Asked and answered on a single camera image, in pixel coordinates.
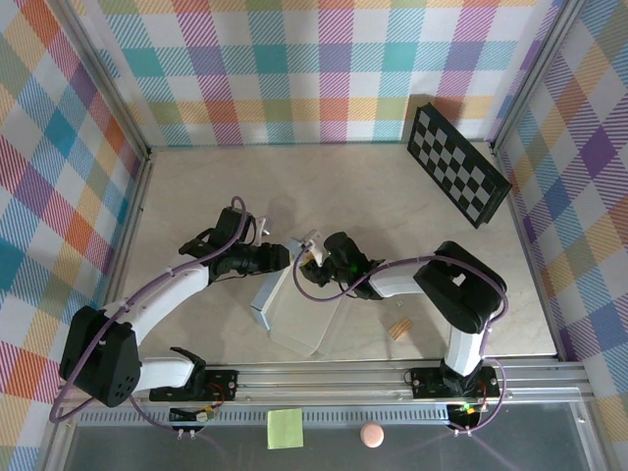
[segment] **plaid wall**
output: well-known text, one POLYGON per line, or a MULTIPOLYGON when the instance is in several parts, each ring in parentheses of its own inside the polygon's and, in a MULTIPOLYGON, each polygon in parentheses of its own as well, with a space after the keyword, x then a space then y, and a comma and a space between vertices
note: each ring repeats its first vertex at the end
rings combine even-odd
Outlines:
POLYGON ((489 135, 487 136, 487 141, 495 140, 497 132, 503 124, 503 120, 506 118, 508 112, 510 111, 510 107, 512 106, 514 98, 517 96, 517 94, 519 94, 525 78, 528 76, 530 69, 536 62, 537 57, 541 52, 541 46, 543 45, 543 41, 550 32, 551 26, 556 20, 558 12, 560 11, 560 8, 565 3, 565 1, 566 0, 551 0, 551 5, 549 6, 545 17, 543 18, 541 27, 539 27, 539 30, 537 31, 534 40, 532 41, 532 44, 530 45, 530 48, 525 55, 525 58, 521 62, 519 70, 517 71, 514 80, 512 81, 510 88, 508 89, 508 92, 506 93, 506 96, 504 97, 503 102, 499 107, 496 119, 491 126, 489 135))
POLYGON ((139 160, 43 0, 0 0, 0 470, 32 469, 139 160))
POLYGON ((228 145, 399 141, 411 95, 484 137, 538 1, 74 3, 152 144, 228 145))
POLYGON ((590 0, 502 164, 569 359, 628 469, 628 1, 590 0))

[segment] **checkerboard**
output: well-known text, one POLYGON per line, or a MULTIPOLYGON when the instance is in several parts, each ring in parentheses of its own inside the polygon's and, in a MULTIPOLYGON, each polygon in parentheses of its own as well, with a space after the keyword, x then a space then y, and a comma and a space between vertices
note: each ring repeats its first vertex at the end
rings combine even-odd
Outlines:
POLYGON ((431 104, 417 109, 408 151, 476 229, 512 188, 431 104))

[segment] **green sticky note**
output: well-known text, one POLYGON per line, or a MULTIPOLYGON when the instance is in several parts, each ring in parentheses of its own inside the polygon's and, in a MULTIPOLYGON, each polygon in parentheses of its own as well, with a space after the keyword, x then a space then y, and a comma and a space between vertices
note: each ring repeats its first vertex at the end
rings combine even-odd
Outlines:
POLYGON ((268 413, 268 449, 303 446, 301 409, 271 410, 268 413))

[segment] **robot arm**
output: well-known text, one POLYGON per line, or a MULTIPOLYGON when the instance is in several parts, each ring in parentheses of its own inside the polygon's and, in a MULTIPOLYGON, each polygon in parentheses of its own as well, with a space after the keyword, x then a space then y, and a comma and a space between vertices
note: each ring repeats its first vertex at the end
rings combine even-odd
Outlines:
MULTIPOLYGON (((179 250, 173 266, 199 259, 224 246, 236 234, 241 213, 225 208, 216 225, 199 234, 179 250)), ((172 273, 172 277, 132 306, 124 300, 102 309, 84 306, 73 317, 66 340, 59 374, 67 380, 95 334, 121 306, 127 312, 117 319, 89 355, 75 380, 75 386, 110 407, 124 402, 132 393, 163 387, 180 388, 198 394, 205 388, 205 362, 178 347, 172 357, 139 358, 138 348, 148 333, 177 306, 221 276, 236 271, 240 275, 258 275, 283 270, 289 265, 289 252, 282 245, 260 243, 264 231, 250 215, 239 241, 222 255, 202 264, 172 273), (250 227, 252 242, 245 243, 250 227)))
MULTIPOLYGON (((325 249, 328 256, 322 262, 313 259, 301 267, 304 277, 321 287, 330 281, 353 285, 383 262, 368 260, 345 233, 328 237, 325 249)), ((497 273, 457 243, 443 243, 436 254, 473 267, 506 291, 506 284, 497 273)), ((369 300, 397 294, 427 294, 451 324, 441 370, 445 383, 462 395, 482 367, 483 338, 501 304, 500 294, 495 289, 468 270, 433 260, 378 272, 358 285, 354 292, 369 300)))

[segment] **purple cable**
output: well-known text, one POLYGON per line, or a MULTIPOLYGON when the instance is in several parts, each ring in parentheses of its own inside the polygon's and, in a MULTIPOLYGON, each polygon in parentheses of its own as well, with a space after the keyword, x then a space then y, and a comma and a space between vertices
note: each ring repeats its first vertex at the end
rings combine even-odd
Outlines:
POLYGON ((314 302, 328 302, 328 301, 333 301, 335 299, 339 299, 343 297, 345 294, 347 294, 348 292, 350 292, 352 289, 360 285, 364 280, 368 279, 369 277, 372 277, 376 273, 380 273, 380 272, 383 272, 384 270, 388 270, 389 268, 398 267, 401 265, 425 264, 427 262, 436 260, 436 261, 445 262, 451 265, 455 265, 457 267, 462 268, 463 270, 467 270, 468 272, 471 272, 473 275, 479 277, 481 280, 486 282, 491 288, 493 288, 497 292, 497 294, 499 294, 499 297, 501 298, 501 310, 494 318, 489 320, 489 322, 487 323, 486 333, 482 337, 482 343, 480 344, 480 356, 484 356, 484 350, 487 346, 487 339, 489 337, 489 331, 491 330, 492 325, 496 321, 501 319, 503 315, 506 313, 506 311, 508 310, 508 298, 506 297, 506 293, 491 277, 489 277, 485 273, 481 272, 477 268, 472 267, 471 265, 467 263, 456 260, 455 258, 445 257, 442 255, 424 255, 422 257, 404 258, 403 260, 397 260, 395 262, 383 263, 382 265, 374 268, 370 272, 362 275, 360 278, 358 278, 355 281, 355 283, 353 283, 346 289, 342 290, 338 294, 331 297, 315 297, 309 294, 308 292, 306 292, 305 289, 303 289, 296 275, 299 262, 301 258, 303 258, 303 255, 305 254, 305 252, 307 252, 307 250, 309 250, 309 245, 305 245, 303 249, 300 251, 300 253, 296 256, 296 259, 294 260, 294 264, 292 265, 292 277, 294 278, 294 285, 299 290, 299 292, 303 294, 306 298, 308 298, 310 301, 314 301, 314 302))
POLYGON ((116 313, 113 316, 111 316, 111 318, 109 318, 107 322, 105 322, 105 324, 96 333, 94 338, 91 340, 91 342, 89 343, 89 345, 83 352, 82 356, 78 360, 77 366, 75 367, 75 369, 72 371, 72 374, 68 378, 68 381, 61 387, 61 390, 59 391, 59 395, 55 399, 54 403, 52 404, 52 408, 50 409, 50 415, 48 416, 48 418, 50 419, 50 422, 52 422, 53 424, 59 424, 65 420, 68 420, 73 415, 82 411, 86 406, 88 406, 94 400, 94 398, 91 397, 90 399, 86 400, 84 403, 82 403, 78 407, 72 409, 67 414, 64 414, 62 416, 57 416, 57 414, 59 413, 59 409, 61 408, 61 404, 63 400, 66 398, 66 395, 68 395, 70 388, 74 385, 75 381, 77 380, 77 376, 79 375, 80 370, 82 370, 82 368, 85 366, 85 363, 87 362, 87 359, 89 358, 89 355, 91 355, 91 353, 94 351, 94 348, 96 348, 96 345, 98 345, 98 342, 104 337, 104 335, 107 333, 107 330, 114 324, 114 322, 116 322, 123 314, 128 312, 129 308, 133 306, 136 302, 138 302, 143 296, 145 296, 146 294, 156 289, 159 285, 164 283, 169 278, 174 277, 175 275, 182 272, 183 270, 186 270, 190 267, 196 266, 200 263, 206 262, 207 260, 211 260, 212 258, 217 257, 218 255, 227 251, 234 243, 236 243, 236 241, 241 236, 242 231, 244 231, 244 224, 246 222, 246 205, 244 204, 244 200, 240 198, 239 196, 234 196, 232 198, 232 208, 234 207, 236 202, 239 203, 240 205, 242 216, 239 220, 239 225, 237 226, 237 231, 235 231, 234 236, 230 238, 229 241, 223 247, 197 260, 191 260, 189 262, 183 263, 180 266, 175 267, 172 271, 168 271, 164 273, 163 275, 160 275, 159 277, 155 278, 153 281, 147 283, 129 298, 126 305, 121 306, 120 309, 118 309, 118 311, 116 311, 116 313))
POLYGON ((493 419, 496 418, 497 413, 499 412, 499 410, 501 409, 501 405, 503 404, 503 398, 505 397, 506 394, 506 372, 503 369, 503 365, 501 364, 501 362, 499 360, 497 360, 496 358, 486 358, 489 361, 493 361, 497 367, 499 368, 499 371, 501 372, 501 394, 499 395, 499 400, 497 401, 497 405, 495 406, 495 409, 493 410, 493 413, 481 424, 476 425, 474 428, 472 429, 465 429, 463 427, 460 427, 458 424, 454 424, 453 422, 449 422, 449 424, 453 427, 455 427, 456 429, 462 431, 462 432, 475 432, 476 430, 480 430, 483 429, 484 427, 486 427, 487 425, 489 425, 491 422, 493 422, 493 419))
MULTIPOLYGON (((482 343, 480 344, 480 356, 482 358, 484 358, 484 350, 486 348, 487 338, 489 337, 489 331, 491 330, 491 326, 493 325, 493 323, 495 323, 496 321, 501 319, 504 316, 504 314, 506 313, 506 311, 508 310, 508 298, 506 297, 506 293, 495 282, 495 280, 493 280, 491 277, 489 277, 485 273, 481 272, 477 268, 472 267, 471 265, 469 265, 467 263, 464 263, 464 262, 461 262, 459 260, 456 260, 455 258, 445 257, 445 256, 442 256, 442 255, 424 255, 422 257, 405 258, 403 260, 397 260, 395 262, 384 263, 384 264, 380 265, 379 267, 376 267, 373 270, 371 270, 370 272, 366 273, 365 275, 362 275, 352 285, 350 285, 349 287, 347 287, 346 289, 342 290, 341 292, 339 292, 338 294, 336 294, 334 296, 331 296, 331 297, 315 297, 315 296, 312 296, 311 294, 305 292, 305 290, 301 286, 301 283, 298 281, 298 277, 296 275, 297 274, 297 269, 298 269, 298 264, 299 264, 301 258, 303 258, 303 255, 305 254, 305 252, 307 252, 309 250, 309 248, 310 248, 309 244, 303 246, 303 248, 300 251, 300 253, 294 259, 294 264, 292 265, 292 277, 294 279, 294 285, 296 286, 296 289, 298 289, 298 291, 301 294, 303 294, 306 298, 308 298, 310 301, 314 301, 314 302, 328 302, 328 301, 333 301, 335 299, 339 299, 340 297, 343 297, 345 294, 350 292, 352 289, 356 288, 364 280, 368 279, 369 277, 372 277, 376 273, 380 273, 380 272, 383 272, 384 270, 388 270, 389 268, 398 267, 398 266, 401 266, 401 265, 424 264, 424 263, 427 263, 427 262, 431 262, 433 260, 436 260, 436 261, 439 261, 439 262, 445 262, 445 263, 448 263, 448 264, 451 264, 451 265, 455 265, 455 266, 460 267, 463 270, 467 270, 468 272, 471 272, 473 275, 479 277, 481 280, 486 282, 491 288, 493 288, 497 292, 497 294, 499 294, 499 297, 501 298, 501 310, 499 311, 499 313, 494 318, 492 318, 487 323, 486 333, 482 337, 482 343)), ((487 359, 495 362, 495 364, 498 366, 498 368, 499 368, 499 370, 501 372, 501 377, 502 377, 502 381, 503 381, 503 385, 502 385, 502 388, 501 388, 501 395, 499 396, 499 401, 497 402, 497 406, 496 406, 495 410, 489 416, 489 418, 486 419, 481 424, 477 425, 475 428, 471 429, 471 431, 482 429, 483 427, 488 425, 491 421, 493 421, 493 419, 495 418, 495 416, 497 415, 497 413, 501 409, 501 404, 503 403, 503 397, 504 397, 504 394, 505 394, 505 391, 506 391, 506 373, 505 373, 505 370, 503 369, 503 365, 495 358, 487 358, 487 359)), ((460 427, 460 426, 458 426, 456 424, 451 424, 451 425, 456 427, 456 428, 459 428, 462 431, 466 431, 466 429, 463 429, 462 427, 460 427)))
MULTIPOLYGON (((131 405, 135 408, 135 410, 137 411, 137 413, 139 414, 139 416, 144 419, 146 422, 148 422, 150 425, 152 425, 153 427, 157 427, 158 429, 162 429, 165 430, 166 432, 170 432, 170 433, 174 433, 174 434, 179 434, 178 430, 173 429, 170 426, 164 425, 164 424, 160 424, 159 422, 153 420, 146 412, 144 412, 141 407, 139 407, 139 404, 137 403, 137 401, 135 400, 135 398, 131 395, 129 396, 129 401, 131 402, 131 405)), ((214 446, 217 450, 218 453, 223 457, 223 460, 225 462, 227 462, 227 457, 225 456, 225 451, 220 447, 220 445, 218 445, 218 443, 216 443, 216 441, 214 439, 212 439, 211 437, 209 437, 208 435, 203 435, 201 434, 199 431, 196 434, 194 434, 194 436, 196 438, 200 438, 201 440, 204 440, 205 442, 208 442, 210 445, 214 446)))

